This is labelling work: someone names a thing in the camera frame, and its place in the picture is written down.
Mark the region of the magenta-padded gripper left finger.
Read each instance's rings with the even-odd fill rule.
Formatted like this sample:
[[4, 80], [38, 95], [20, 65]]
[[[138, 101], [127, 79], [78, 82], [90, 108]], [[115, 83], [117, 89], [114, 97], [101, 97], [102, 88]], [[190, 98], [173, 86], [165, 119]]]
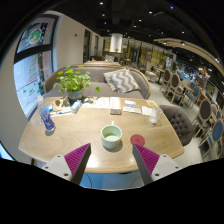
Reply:
[[90, 155], [91, 144], [88, 143], [66, 155], [56, 155], [42, 169], [79, 185]]

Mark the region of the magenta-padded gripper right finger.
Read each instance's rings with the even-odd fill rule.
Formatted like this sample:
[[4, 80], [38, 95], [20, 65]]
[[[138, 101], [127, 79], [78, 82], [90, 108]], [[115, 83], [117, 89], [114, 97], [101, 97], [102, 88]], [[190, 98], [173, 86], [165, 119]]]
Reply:
[[181, 170], [181, 167], [167, 154], [158, 155], [137, 144], [133, 145], [132, 153], [145, 185]]

